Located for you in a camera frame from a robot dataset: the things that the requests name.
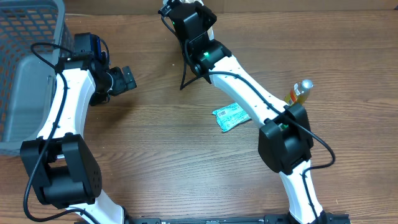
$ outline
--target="plastic basket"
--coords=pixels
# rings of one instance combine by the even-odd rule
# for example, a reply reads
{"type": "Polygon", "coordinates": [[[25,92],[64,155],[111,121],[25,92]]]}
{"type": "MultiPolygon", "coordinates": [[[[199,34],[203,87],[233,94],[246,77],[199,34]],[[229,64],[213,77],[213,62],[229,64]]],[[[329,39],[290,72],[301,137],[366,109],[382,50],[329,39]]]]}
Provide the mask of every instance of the plastic basket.
{"type": "MultiPolygon", "coordinates": [[[[49,114],[55,72],[30,51],[35,42],[73,50],[62,0],[0,0],[0,154],[18,155],[36,139],[49,114]]],[[[63,51],[37,47],[56,64],[63,51]]]]}

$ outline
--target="wooden surface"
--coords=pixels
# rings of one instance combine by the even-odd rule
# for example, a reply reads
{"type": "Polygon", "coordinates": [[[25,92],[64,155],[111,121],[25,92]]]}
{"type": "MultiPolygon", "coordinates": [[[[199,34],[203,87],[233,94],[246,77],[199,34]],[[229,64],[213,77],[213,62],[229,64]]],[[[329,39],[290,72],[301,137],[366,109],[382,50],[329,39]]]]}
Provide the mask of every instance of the wooden surface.
{"type": "MultiPolygon", "coordinates": [[[[156,14],[162,0],[64,0],[67,13],[86,15],[156,14]]],[[[204,0],[213,12],[392,10],[398,0],[204,0]]]]}
{"type": "MultiPolygon", "coordinates": [[[[336,164],[312,173],[326,211],[353,223],[398,223],[398,13],[220,14],[216,38],[261,85],[282,98],[311,78],[312,130],[336,164]]],[[[138,88],[90,107],[85,140],[103,188],[134,217],[241,217],[286,213],[279,175],[257,153],[252,121],[221,133],[211,112],[233,103],[204,80],[178,90],[182,57],[158,16],[69,17],[73,33],[109,45],[112,66],[130,65],[138,88]]],[[[330,160],[319,144],[313,164],[330,160]]],[[[0,223],[29,223],[20,158],[0,157],[0,223]]],[[[32,212],[56,211],[30,197],[32,212]]],[[[52,223],[71,223],[68,215],[52,223]]]]}

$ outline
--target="wooden table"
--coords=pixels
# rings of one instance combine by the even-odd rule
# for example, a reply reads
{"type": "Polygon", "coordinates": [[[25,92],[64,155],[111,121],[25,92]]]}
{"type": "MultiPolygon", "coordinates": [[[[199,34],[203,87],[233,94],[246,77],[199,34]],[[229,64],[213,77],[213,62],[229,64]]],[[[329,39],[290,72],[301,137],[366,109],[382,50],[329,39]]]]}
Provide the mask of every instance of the wooden table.
{"type": "MultiPolygon", "coordinates": [[[[353,223],[398,222],[398,13],[220,14],[216,38],[282,98],[310,78],[305,107],[336,164],[312,172],[324,209],[353,223]]],[[[282,182],[257,153],[252,121],[222,133],[211,112],[233,103],[204,80],[183,91],[182,56],[159,16],[68,17],[72,33],[101,36],[112,66],[130,65],[138,88],[89,108],[85,140],[103,188],[134,217],[252,217],[286,213],[282,182]]],[[[313,164],[330,155],[319,144],[313,164]]],[[[20,158],[0,157],[0,223],[29,223],[20,158]]],[[[32,191],[32,213],[43,207],[32,191]]],[[[68,215],[52,223],[72,223],[68,215]]]]}

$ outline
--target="teal packet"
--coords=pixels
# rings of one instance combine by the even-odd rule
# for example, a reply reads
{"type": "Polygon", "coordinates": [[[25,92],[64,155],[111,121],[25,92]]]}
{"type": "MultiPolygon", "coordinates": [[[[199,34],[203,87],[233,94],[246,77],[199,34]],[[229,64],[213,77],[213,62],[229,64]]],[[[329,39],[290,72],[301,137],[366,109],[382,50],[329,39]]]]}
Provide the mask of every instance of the teal packet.
{"type": "Polygon", "coordinates": [[[233,129],[238,124],[250,120],[249,115],[237,103],[213,111],[223,132],[233,129]]]}

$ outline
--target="gray plastic bin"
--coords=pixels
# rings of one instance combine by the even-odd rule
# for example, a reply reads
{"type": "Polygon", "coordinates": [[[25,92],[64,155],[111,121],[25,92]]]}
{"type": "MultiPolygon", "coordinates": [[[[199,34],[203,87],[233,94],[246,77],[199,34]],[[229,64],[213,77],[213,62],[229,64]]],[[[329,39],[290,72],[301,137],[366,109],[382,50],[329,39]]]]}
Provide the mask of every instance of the gray plastic bin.
{"type": "MultiPolygon", "coordinates": [[[[62,0],[0,0],[0,155],[19,155],[36,139],[55,92],[55,72],[30,51],[35,42],[73,50],[62,0]]],[[[56,64],[63,51],[38,46],[56,64]]]]}

